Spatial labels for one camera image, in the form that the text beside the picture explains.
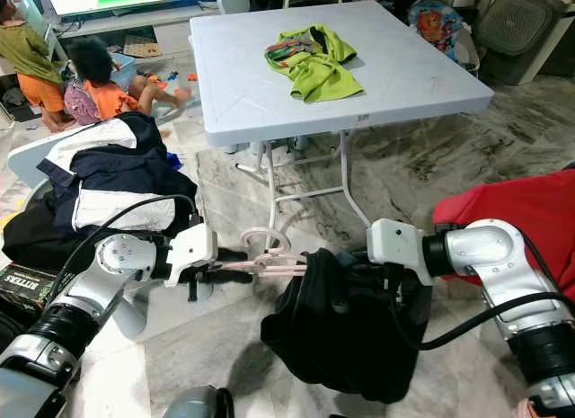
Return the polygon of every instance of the marble floor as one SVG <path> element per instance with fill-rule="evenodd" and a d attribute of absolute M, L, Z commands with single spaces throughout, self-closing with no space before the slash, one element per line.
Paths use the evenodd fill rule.
<path fill-rule="evenodd" d="M 482 182 L 496 182 L 565 166 L 575 155 L 575 84 L 538 77 L 532 84 L 490 83 L 487 111 L 363 129 L 351 142 L 352 192 L 373 220 L 399 218 L 431 227 L 434 205 Z M 225 155 L 210 148 L 200 110 L 163 123 L 169 150 L 199 183 L 199 204 L 220 243 L 238 246 L 246 227 L 267 223 L 267 186 L 234 168 L 252 162 L 244 150 Z M 25 185 L 6 170 L 10 149 L 43 138 L 39 127 L 0 131 L 0 215 L 18 209 Z M 327 153 L 337 138 L 319 135 L 305 156 Z M 301 156 L 284 147 L 274 156 Z M 283 168 L 282 192 L 336 185 L 337 165 Z M 282 204 L 278 228 L 295 251 L 365 244 L 365 228 L 340 195 Z M 228 387 L 240 418 L 480 418 L 507 417 L 524 382 L 493 324 L 447 346 L 420 354 L 408 395 L 394 405 L 343 395 L 295 379 L 259 341 L 261 319 L 272 311 L 282 281 L 217 285 L 213 296 L 188 303 L 185 288 L 151 283 L 127 296 L 147 308 L 146 329 L 126 338 L 113 320 L 84 355 L 80 381 L 70 389 L 66 417 L 161 417 L 183 390 L 203 384 Z M 483 309 L 478 290 L 438 280 L 426 338 L 436 337 Z"/>

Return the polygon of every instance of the child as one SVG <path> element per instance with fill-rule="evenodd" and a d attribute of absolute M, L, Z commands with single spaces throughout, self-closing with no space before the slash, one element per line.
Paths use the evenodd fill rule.
<path fill-rule="evenodd" d="M 68 54 L 76 71 L 85 80 L 84 88 L 98 107 L 101 120 L 107 120 L 121 112 L 141 111 L 151 115 L 152 102 L 168 102 L 178 108 L 191 98 L 190 89 L 176 90 L 171 95 L 160 87 L 148 83 L 143 76 L 136 76 L 128 93 L 110 80 L 114 63 L 106 48 L 96 39 L 76 41 Z"/>
<path fill-rule="evenodd" d="M 13 20 L 12 0 L 0 0 L 0 55 L 10 61 L 24 96 L 42 111 L 42 121 L 52 132 L 74 124 L 64 113 L 62 78 L 46 58 L 48 45 L 26 21 Z"/>

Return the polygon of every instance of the green cloth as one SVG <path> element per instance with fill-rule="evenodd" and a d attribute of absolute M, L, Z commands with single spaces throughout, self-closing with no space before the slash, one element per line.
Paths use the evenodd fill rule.
<path fill-rule="evenodd" d="M 61 85 L 60 74 L 46 58 L 48 53 L 47 43 L 27 23 L 12 27 L 0 24 L 0 55 L 13 64 L 16 73 Z"/>
<path fill-rule="evenodd" d="M 323 25 L 280 33 L 266 48 L 270 67 L 294 81 L 291 95 L 304 102 L 332 101 L 363 91 L 345 63 L 356 56 L 348 43 Z"/>

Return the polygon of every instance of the white folding table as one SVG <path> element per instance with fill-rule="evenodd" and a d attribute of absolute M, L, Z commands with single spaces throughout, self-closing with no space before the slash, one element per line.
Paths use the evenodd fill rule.
<path fill-rule="evenodd" d="M 283 200 L 342 191 L 359 218 L 369 219 L 349 192 L 347 140 L 354 129 L 487 108 L 493 91 L 373 1 L 192 18 L 191 38 L 208 142 L 260 144 L 256 166 L 267 170 L 270 228 Z M 365 92 L 346 99 L 304 103 L 293 83 L 269 67 L 263 52 L 282 31 L 324 24 L 358 52 L 345 67 Z M 271 141 L 340 132 L 332 155 L 274 165 Z M 261 167 L 263 148 L 267 165 Z M 274 168 L 341 158 L 341 186 L 276 196 Z"/>

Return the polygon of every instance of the red cushion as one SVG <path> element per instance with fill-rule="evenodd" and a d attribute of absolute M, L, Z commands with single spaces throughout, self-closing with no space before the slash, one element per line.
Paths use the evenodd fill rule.
<path fill-rule="evenodd" d="M 522 229 L 565 295 L 575 300 L 575 170 L 483 184 L 442 200 L 433 212 L 436 224 L 468 224 L 481 218 L 499 218 Z M 539 269 L 526 253 L 531 266 Z M 480 284 L 477 277 L 462 279 Z"/>

